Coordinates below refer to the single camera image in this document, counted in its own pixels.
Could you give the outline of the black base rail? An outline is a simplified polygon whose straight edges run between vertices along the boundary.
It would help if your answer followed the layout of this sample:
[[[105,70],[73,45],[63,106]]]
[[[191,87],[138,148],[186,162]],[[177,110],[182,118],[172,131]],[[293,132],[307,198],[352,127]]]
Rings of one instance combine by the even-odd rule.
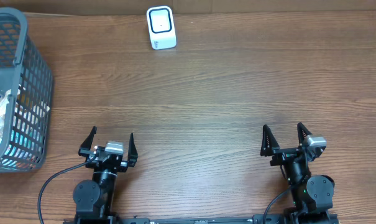
[[[73,223],[119,223],[119,224],[262,224],[263,215],[254,215],[253,217],[226,217],[226,218],[194,218],[194,219],[163,219],[150,220],[148,218],[116,218],[115,220],[99,220],[99,221],[75,221],[74,219],[65,219],[63,224]],[[293,223],[284,218],[283,215],[271,214],[265,219],[266,224],[286,224]],[[299,223],[315,224],[315,223],[331,223],[339,224],[337,215],[330,215],[330,221],[325,219],[302,219]]]

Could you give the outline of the grey plastic mesh basket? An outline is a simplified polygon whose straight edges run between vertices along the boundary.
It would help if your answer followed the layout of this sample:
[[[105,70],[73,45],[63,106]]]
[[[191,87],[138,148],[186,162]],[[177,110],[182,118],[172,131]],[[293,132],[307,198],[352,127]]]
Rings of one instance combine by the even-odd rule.
[[[0,7],[0,173],[39,169],[47,153],[54,80],[28,28],[22,12]]]

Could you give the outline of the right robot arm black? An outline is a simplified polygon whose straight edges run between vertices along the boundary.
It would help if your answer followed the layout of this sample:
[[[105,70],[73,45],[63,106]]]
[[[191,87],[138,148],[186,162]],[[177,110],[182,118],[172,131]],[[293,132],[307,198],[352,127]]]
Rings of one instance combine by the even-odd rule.
[[[277,216],[279,223],[338,223],[331,215],[334,180],[328,175],[312,175],[309,163],[319,158],[327,146],[322,135],[312,134],[303,123],[297,124],[298,146],[282,149],[266,124],[262,129],[260,155],[270,157],[271,166],[279,166],[288,188],[277,195],[267,206],[261,222],[266,223],[272,205],[290,193],[293,206]]]

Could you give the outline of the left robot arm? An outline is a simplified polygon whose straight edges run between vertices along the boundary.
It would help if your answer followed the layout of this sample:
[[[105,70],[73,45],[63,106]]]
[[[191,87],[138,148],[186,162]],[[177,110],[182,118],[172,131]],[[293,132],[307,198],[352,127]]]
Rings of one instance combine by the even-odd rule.
[[[93,169],[92,178],[81,181],[73,191],[76,204],[74,223],[120,223],[117,213],[112,211],[112,201],[117,175],[134,167],[138,153],[134,135],[129,137],[128,150],[121,142],[109,141],[105,146],[91,148],[97,127],[93,127],[78,150],[85,158],[85,167]]]

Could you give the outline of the white barcode scanner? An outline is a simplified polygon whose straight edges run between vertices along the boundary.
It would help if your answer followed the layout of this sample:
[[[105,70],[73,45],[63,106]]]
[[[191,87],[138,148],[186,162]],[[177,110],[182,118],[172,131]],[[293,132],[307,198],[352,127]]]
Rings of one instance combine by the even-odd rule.
[[[151,7],[146,12],[150,43],[154,50],[171,49],[177,45],[172,9]]]

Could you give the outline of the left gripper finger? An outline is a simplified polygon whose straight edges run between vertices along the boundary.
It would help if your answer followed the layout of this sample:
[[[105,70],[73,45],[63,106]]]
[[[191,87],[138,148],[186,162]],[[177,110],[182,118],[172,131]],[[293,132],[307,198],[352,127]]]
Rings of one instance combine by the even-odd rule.
[[[133,133],[130,134],[130,139],[129,139],[129,151],[128,151],[128,166],[129,167],[134,167],[137,159],[138,159],[138,152],[134,143],[134,135]]]
[[[96,134],[96,131],[97,131],[97,127],[93,126],[89,135],[88,135],[88,137],[81,144],[80,150],[90,150],[91,149],[93,139],[94,139],[94,135]]]

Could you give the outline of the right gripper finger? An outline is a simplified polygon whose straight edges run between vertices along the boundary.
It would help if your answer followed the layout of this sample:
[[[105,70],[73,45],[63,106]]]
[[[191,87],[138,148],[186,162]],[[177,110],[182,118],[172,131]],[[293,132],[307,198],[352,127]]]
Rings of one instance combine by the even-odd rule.
[[[262,130],[262,145],[260,149],[261,156],[272,156],[280,149],[271,129],[265,124]]]
[[[312,133],[305,127],[305,125],[302,122],[299,122],[297,124],[297,132],[299,145],[302,145],[303,141],[305,140],[305,137],[307,137],[308,135],[312,135]]]

